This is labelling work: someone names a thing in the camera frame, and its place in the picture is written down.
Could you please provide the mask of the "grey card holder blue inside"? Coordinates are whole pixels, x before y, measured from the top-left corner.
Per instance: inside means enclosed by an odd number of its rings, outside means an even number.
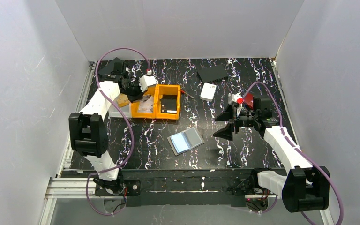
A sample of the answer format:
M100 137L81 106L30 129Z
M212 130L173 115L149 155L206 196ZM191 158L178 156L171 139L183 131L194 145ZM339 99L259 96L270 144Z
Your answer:
M205 143L203 130L190 127L167 138L174 155L178 156Z

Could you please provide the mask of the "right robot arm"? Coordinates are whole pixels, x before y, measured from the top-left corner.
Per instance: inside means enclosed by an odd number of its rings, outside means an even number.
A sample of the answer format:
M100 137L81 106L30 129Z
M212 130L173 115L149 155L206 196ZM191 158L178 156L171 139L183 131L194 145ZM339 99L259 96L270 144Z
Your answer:
M296 143L273 116L269 98L251 94L242 98L239 94L230 94L227 107L215 121L226 121L227 125L213 136L229 141L240 128L254 128L274 150L287 173L283 176L269 168L255 168L249 178L231 188L231 192L247 193L257 188L270 191L282 199L291 213L328 208L330 184L326 178L329 171L324 166L312 165L296 151Z

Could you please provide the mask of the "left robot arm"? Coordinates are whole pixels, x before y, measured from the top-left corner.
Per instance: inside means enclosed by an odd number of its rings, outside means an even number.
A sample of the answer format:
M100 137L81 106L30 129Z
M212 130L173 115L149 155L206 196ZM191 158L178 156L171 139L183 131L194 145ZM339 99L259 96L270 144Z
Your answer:
M98 69L98 90L80 112L69 116L72 150L85 157L104 181L116 180L120 171L107 150L108 133L104 119L109 108L120 94L126 95L131 103L141 101L147 90L157 84L150 69L141 77L129 73L129 65L118 58Z

